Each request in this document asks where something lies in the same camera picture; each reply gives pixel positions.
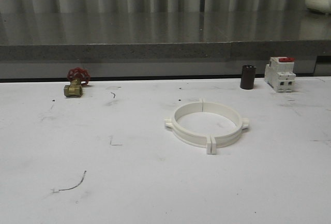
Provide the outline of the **white half clamp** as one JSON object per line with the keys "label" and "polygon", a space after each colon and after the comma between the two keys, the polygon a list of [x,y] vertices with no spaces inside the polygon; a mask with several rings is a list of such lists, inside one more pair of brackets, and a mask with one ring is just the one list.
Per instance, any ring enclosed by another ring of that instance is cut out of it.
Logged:
{"label": "white half clamp", "polygon": [[216,141],[210,133],[199,133],[185,128],[179,120],[193,113],[203,113],[210,102],[201,98],[199,101],[186,103],[176,108],[170,116],[164,119],[164,126],[170,128],[174,135],[184,143],[192,146],[204,148],[206,153],[214,155],[216,151]]}
{"label": "white half clamp", "polygon": [[234,144],[241,133],[249,128],[249,119],[224,104],[202,100],[202,131],[206,134],[206,150],[209,155],[218,148]]}

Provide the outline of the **dark brown cylinder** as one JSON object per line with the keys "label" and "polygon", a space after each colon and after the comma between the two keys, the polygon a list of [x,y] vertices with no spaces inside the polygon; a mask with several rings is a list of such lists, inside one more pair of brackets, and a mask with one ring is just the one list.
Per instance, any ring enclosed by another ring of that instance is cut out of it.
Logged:
{"label": "dark brown cylinder", "polygon": [[253,89],[255,72],[256,72],[256,66],[254,66],[254,65],[243,65],[242,66],[240,88]]}

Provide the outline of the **brass valve red handwheel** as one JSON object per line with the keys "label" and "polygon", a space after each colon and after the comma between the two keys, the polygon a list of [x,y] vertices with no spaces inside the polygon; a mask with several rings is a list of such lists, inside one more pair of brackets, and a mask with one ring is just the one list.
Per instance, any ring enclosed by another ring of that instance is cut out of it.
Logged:
{"label": "brass valve red handwheel", "polygon": [[83,95],[82,87],[88,85],[91,76],[87,70],[76,67],[68,71],[67,79],[70,84],[64,86],[64,95],[66,97],[81,97]]}

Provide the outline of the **white circuit breaker red switch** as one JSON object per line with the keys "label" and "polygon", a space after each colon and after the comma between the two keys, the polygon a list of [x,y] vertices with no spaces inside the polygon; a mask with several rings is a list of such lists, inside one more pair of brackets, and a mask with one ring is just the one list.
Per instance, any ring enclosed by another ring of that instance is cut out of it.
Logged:
{"label": "white circuit breaker red switch", "polygon": [[264,81],[278,93],[294,90],[296,74],[293,72],[295,58],[271,57],[265,67]]}

